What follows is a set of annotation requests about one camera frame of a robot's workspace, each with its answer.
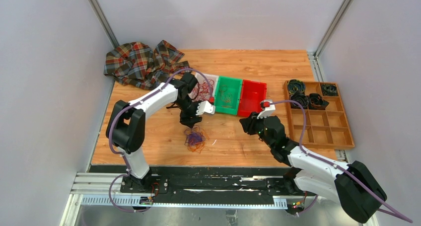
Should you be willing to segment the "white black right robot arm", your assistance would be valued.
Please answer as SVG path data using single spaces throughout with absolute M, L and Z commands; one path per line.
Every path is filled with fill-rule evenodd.
M 385 191 L 362 162 L 349 164 L 314 153 L 287 137 L 277 116 L 257 115 L 252 112 L 239 122 L 246 134 L 257 135 L 270 148 L 276 161 L 291 168 L 283 184 L 287 193 L 307 191 L 327 198 L 359 223 L 366 223 L 387 200 Z

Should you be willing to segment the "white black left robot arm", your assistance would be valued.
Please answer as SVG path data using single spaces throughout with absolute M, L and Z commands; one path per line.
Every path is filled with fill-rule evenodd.
M 200 122 L 204 113 L 214 113 L 214 106 L 209 101 L 194 101 L 189 96 L 197 83 L 191 73 L 184 74 L 181 79 L 169 77 L 166 82 L 138 99 L 115 103 L 106 137 L 111 152 L 121 156 L 126 165 L 127 174 L 123 176 L 122 182 L 141 193 L 148 192 L 153 186 L 152 173 L 142 145 L 146 121 L 154 113 L 173 103 L 180 109 L 180 123 L 189 128 Z

